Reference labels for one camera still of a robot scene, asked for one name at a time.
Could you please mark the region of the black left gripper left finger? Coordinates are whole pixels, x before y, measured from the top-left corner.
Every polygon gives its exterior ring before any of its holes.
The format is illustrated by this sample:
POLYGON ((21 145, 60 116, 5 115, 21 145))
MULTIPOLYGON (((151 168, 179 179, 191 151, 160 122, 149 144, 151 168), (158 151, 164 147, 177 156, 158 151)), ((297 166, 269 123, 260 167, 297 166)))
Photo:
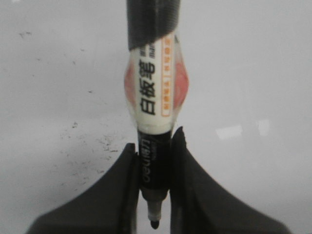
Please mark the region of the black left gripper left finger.
POLYGON ((126 144, 113 166, 87 191, 38 217, 29 234, 135 234, 139 161, 126 144))

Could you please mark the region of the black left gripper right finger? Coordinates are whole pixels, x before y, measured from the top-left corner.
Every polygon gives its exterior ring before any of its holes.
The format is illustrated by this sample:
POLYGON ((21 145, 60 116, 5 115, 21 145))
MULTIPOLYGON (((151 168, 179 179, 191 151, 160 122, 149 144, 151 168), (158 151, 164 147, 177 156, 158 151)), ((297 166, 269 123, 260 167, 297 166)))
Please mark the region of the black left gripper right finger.
POLYGON ((172 234, 290 233, 219 185, 187 149, 182 127, 172 138, 170 176, 172 234))

